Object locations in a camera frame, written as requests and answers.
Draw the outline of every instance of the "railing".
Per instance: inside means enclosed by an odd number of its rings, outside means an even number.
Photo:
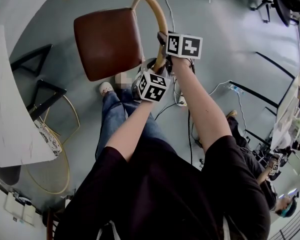
[[[290,240],[300,231],[300,210],[282,229],[269,240]]]

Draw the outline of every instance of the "wall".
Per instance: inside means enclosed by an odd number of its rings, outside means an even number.
[[[13,220],[13,215],[4,209],[7,195],[0,190],[0,240],[46,240],[46,227],[42,217],[35,214],[34,226]]]

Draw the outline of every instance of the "brown chair seat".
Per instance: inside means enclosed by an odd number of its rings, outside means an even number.
[[[128,71],[142,62],[139,28],[131,8],[80,16],[74,20],[74,36],[90,81]]]

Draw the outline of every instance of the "white shoe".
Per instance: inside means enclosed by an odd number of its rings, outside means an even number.
[[[128,78],[126,72],[116,74],[114,81],[120,89],[129,89],[132,85],[132,78]]]
[[[109,82],[103,82],[102,84],[100,84],[99,86],[99,91],[101,93],[101,95],[104,97],[106,95],[107,92],[113,91],[113,87]]]

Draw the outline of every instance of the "hand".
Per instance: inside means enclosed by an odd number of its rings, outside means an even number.
[[[269,161],[269,167],[270,167],[270,168],[273,168],[273,167],[274,167],[274,164],[276,164],[276,163],[277,163],[277,160],[274,159],[274,158],[271,158],[270,161]]]

